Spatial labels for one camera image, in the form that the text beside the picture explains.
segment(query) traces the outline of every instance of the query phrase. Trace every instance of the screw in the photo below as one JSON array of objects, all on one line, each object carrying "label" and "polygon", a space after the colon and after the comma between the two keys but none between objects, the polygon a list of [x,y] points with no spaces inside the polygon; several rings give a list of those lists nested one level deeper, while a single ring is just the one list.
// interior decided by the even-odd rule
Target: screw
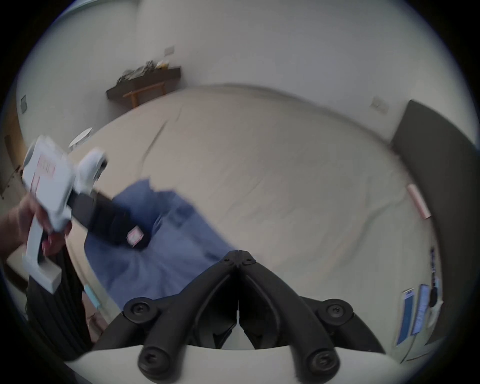
[{"label": "screw", "polygon": [[158,361],[158,357],[154,355],[153,353],[147,353],[145,355],[145,361],[148,364],[155,364]]},{"label": "screw", "polygon": [[147,347],[138,359],[139,368],[147,374],[161,374],[170,367],[170,357],[156,347]]},{"label": "screw", "polygon": [[327,373],[337,365],[336,355],[331,351],[321,351],[314,354],[310,360],[312,373]]},{"label": "screw", "polygon": [[135,315],[141,316],[150,311],[150,307],[146,303],[136,303],[132,307],[132,312]]},{"label": "screw", "polygon": [[327,313],[332,317],[342,317],[345,311],[342,306],[334,304],[327,308]]}]

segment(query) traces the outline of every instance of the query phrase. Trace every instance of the gray headboard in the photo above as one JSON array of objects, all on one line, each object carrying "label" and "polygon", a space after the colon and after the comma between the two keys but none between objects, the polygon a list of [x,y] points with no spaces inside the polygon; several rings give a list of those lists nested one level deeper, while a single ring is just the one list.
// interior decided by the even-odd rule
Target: gray headboard
[{"label": "gray headboard", "polygon": [[439,241],[444,304],[433,342],[447,334],[479,278],[479,153],[451,122],[413,100],[392,145],[422,192]]}]

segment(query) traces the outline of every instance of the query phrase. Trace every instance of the pink object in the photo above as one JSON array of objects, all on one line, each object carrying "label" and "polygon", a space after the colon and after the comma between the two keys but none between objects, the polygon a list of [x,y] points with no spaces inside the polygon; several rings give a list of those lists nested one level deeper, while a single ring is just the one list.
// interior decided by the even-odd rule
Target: pink object
[{"label": "pink object", "polygon": [[421,218],[428,219],[430,216],[432,216],[430,210],[427,207],[427,203],[425,203],[425,200],[423,199],[423,196],[421,195],[418,187],[415,184],[409,184],[407,185],[407,191],[413,199],[413,202],[415,203],[415,206],[417,207]]}]

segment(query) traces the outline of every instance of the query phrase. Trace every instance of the black trousers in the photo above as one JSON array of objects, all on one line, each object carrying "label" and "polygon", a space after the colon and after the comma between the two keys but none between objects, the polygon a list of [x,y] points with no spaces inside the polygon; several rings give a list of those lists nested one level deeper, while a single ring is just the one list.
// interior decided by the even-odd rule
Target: black trousers
[{"label": "black trousers", "polygon": [[61,283],[50,294],[35,280],[26,290],[28,323],[63,361],[71,361],[92,349],[82,303],[83,286],[67,247],[51,257],[62,269]]}]

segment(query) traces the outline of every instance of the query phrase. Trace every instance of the wooden table leg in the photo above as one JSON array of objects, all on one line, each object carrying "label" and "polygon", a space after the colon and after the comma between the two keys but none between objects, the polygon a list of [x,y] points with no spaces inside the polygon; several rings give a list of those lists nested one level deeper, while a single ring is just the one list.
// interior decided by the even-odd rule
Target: wooden table leg
[{"label": "wooden table leg", "polygon": [[136,93],[132,93],[130,95],[130,100],[132,101],[132,107],[137,108],[138,107],[138,97]]}]

